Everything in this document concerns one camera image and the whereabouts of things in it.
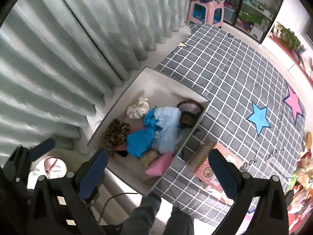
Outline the leopard print cloth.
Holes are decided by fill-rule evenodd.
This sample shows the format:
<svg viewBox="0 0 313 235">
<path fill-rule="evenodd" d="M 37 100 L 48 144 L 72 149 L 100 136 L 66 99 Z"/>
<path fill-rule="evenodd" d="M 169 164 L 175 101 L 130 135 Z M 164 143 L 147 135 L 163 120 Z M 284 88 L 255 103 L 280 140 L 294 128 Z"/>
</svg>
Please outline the leopard print cloth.
<svg viewBox="0 0 313 235">
<path fill-rule="evenodd" d="M 130 124 L 127 122 L 120 121 L 115 118 L 109 124 L 103 134 L 103 140 L 104 147 L 111 157 L 114 157 L 115 153 L 123 158 L 128 156 L 128 152 L 126 150 L 118 150 L 118 147 L 127 142 L 129 132 Z"/>
</svg>

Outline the blue rubber glove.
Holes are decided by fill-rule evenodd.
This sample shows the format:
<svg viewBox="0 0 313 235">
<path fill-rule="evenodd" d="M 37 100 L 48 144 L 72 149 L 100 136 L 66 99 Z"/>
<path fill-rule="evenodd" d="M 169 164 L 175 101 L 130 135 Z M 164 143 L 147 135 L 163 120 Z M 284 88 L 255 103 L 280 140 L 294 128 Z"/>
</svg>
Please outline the blue rubber glove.
<svg viewBox="0 0 313 235">
<path fill-rule="evenodd" d="M 154 139 L 153 129 L 140 129 L 127 136 L 127 152 L 135 158 L 141 158 L 149 151 Z"/>
</svg>

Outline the beige plush cloth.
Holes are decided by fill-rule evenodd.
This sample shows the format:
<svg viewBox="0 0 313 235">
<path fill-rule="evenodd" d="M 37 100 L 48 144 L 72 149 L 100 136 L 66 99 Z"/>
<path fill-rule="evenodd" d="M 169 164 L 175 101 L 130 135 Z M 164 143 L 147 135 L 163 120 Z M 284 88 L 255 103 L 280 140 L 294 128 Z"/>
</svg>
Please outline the beige plush cloth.
<svg viewBox="0 0 313 235">
<path fill-rule="evenodd" d="M 152 161 L 159 157 L 159 153 L 155 149 L 151 149 L 143 154 L 139 159 L 143 169 L 147 169 Z"/>
</svg>

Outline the pink sponge block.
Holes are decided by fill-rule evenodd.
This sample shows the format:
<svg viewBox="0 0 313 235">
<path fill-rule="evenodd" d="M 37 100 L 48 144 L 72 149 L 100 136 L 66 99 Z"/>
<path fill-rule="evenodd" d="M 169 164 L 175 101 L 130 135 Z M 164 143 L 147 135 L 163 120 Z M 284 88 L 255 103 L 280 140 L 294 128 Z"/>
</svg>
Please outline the pink sponge block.
<svg viewBox="0 0 313 235">
<path fill-rule="evenodd" d="M 166 153 L 153 160 L 145 171 L 148 177 L 162 176 L 173 160 L 172 153 Z"/>
</svg>

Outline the white polka dot cloth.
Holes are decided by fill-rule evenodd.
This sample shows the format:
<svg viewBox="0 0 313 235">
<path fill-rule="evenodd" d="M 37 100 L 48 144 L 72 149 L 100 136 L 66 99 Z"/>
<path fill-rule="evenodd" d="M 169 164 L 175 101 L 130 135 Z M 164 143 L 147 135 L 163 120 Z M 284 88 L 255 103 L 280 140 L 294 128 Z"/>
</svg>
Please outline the white polka dot cloth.
<svg viewBox="0 0 313 235">
<path fill-rule="evenodd" d="M 148 104 L 148 98 L 141 96 L 138 101 L 130 105 L 126 114 L 130 119 L 141 119 L 150 111 L 150 105 Z"/>
</svg>

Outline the light blue fluffy duster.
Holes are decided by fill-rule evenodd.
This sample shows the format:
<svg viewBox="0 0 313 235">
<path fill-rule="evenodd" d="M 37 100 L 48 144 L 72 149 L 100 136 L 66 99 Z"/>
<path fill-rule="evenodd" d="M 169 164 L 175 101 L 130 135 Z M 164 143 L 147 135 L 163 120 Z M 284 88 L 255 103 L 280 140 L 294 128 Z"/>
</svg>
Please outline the light blue fluffy duster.
<svg viewBox="0 0 313 235">
<path fill-rule="evenodd" d="M 181 111 L 176 107 L 156 108 L 154 118 L 158 129 L 153 147 L 161 154 L 173 153 L 178 144 L 178 129 Z"/>
</svg>

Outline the dark blue towel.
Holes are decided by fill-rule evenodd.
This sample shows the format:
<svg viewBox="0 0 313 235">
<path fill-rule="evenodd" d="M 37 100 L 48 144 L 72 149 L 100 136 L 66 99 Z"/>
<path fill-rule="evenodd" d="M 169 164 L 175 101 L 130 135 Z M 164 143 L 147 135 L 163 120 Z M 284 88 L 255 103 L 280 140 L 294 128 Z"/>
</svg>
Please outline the dark blue towel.
<svg viewBox="0 0 313 235">
<path fill-rule="evenodd" d="M 143 126 L 147 129 L 161 130 L 162 128 L 157 124 L 159 121 L 155 118 L 154 112 L 156 111 L 156 107 L 151 109 L 145 116 L 143 121 Z"/>
</svg>

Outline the white red bag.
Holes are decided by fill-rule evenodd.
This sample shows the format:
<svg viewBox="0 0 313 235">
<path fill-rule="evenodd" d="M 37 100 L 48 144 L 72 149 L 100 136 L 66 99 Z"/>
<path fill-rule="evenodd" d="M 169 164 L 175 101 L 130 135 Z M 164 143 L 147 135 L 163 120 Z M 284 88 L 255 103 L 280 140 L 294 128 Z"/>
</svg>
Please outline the white red bag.
<svg viewBox="0 0 313 235">
<path fill-rule="evenodd" d="M 45 176 L 47 179 L 56 179 L 65 176 L 67 171 L 67 166 L 63 160 L 48 156 L 39 161 L 30 171 L 27 189 L 34 189 L 40 176 Z"/>
</svg>

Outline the orange cardboard box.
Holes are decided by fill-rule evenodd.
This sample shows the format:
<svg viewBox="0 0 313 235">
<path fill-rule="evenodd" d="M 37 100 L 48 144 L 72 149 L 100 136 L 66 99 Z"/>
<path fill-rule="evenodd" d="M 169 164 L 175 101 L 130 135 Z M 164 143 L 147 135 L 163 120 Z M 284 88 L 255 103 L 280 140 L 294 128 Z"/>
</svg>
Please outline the orange cardboard box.
<svg viewBox="0 0 313 235">
<path fill-rule="evenodd" d="M 192 154 L 187 161 L 188 167 L 192 170 L 195 177 L 200 182 L 205 183 L 205 189 L 213 194 L 218 200 L 226 205 L 232 205 L 233 200 L 227 198 L 226 193 L 223 191 L 220 183 L 218 182 L 214 172 L 209 165 L 209 151 L 218 149 L 220 153 L 226 158 L 227 161 L 232 162 L 239 169 L 243 161 L 223 146 L 220 142 L 212 144 L 201 144 L 198 149 Z"/>
</svg>

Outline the round wooden board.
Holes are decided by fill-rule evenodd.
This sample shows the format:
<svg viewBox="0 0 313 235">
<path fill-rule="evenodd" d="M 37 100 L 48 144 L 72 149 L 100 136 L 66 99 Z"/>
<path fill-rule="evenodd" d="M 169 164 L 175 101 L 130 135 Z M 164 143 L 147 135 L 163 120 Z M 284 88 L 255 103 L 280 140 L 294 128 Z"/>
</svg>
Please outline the round wooden board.
<svg viewBox="0 0 313 235">
<path fill-rule="evenodd" d="M 312 146 L 312 133 L 307 132 L 306 137 L 305 137 L 305 148 L 307 150 L 310 150 Z"/>
</svg>

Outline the grey checked star rug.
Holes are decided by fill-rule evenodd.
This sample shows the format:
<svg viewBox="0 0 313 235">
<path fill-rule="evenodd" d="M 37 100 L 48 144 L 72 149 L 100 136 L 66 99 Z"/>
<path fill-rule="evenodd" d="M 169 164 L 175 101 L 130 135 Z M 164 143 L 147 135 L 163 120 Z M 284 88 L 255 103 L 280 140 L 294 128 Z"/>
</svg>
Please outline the grey checked star rug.
<svg viewBox="0 0 313 235">
<path fill-rule="evenodd" d="M 257 178 L 277 175 L 287 189 L 305 116 L 293 116 L 285 103 L 291 87 L 259 52 L 207 23 L 189 29 L 188 49 L 176 48 L 157 70 L 195 90 L 209 104 L 154 191 L 193 218 L 217 226 L 230 207 L 192 173 L 189 158 L 201 144 L 219 142 L 244 171 Z"/>
</svg>

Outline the grey green curtain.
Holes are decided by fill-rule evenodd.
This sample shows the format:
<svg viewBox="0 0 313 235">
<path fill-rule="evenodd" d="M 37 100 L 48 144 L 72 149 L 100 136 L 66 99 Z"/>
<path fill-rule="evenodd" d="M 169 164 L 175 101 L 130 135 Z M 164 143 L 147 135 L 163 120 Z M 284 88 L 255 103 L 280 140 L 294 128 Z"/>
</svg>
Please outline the grey green curtain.
<svg viewBox="0 0 313 235">
<path fill-rule="evenodd" d="M 1 0 L 1 164 L 88 117 L 185 24 L 190 0 Z"/>
</svg>

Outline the grey storage box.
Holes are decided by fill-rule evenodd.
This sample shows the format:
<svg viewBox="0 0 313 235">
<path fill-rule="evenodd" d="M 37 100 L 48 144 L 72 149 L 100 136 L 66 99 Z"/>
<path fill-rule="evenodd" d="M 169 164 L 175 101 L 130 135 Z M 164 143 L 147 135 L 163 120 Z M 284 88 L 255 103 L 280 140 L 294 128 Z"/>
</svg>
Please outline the grey storage box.
<svg viewBox="0 0 313 235">
<path fill-rule="evenodd" d="M 110 109 L 89 146 L 106 148 L 108 169 L 146 196 L 191 137 L 208 104 L 182 83 L 146 68 Z"/>
</svg>

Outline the green potted plant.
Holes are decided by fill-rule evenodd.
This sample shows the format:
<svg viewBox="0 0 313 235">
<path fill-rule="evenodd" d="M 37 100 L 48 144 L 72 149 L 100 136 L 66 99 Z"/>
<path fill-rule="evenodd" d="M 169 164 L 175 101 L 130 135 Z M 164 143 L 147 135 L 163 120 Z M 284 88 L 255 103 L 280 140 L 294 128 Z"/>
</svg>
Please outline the green potted plant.
<svg viewBox="0 0 313 235">
<path fill-rule="evenodd" d="M 273 35 L 291 52 L 302 54 L 306 51 L 304 45 L 301 44 L 294 32 L 290 28 L 285 28 L 281 23 L 275 24 Z"/>
</svg>

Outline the dark glass shelf cabinet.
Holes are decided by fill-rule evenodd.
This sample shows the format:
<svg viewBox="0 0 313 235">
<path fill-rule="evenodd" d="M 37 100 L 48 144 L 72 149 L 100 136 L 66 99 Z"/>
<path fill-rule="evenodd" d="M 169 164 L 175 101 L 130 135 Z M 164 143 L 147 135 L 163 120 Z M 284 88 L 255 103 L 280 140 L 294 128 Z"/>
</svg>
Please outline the dark glass shelf cabinet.
<svg viewBox="0 0 313 235">
<path fill-rule="evenodd" d="M 224 0 L 224 22 L 261 43 L 282 3 L 283 0 Z"/>
</svg>

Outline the pink plastic stool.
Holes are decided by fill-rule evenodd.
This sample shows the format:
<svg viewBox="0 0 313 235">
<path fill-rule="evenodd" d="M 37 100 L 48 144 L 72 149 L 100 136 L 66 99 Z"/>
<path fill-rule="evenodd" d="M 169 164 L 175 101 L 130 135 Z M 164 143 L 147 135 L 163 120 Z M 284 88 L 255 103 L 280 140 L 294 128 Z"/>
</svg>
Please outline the pink plastic stool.
<svg viewBox="0 0 313 235">
<path fill-rule="evenodd" d="M 224 20 L 224 1 L 216 3 L 214 1 L 201 3 L 191 1 L 189 6 L 187 25 L 208 23 L 217 28 L 221 28 Z"/>
</svg>

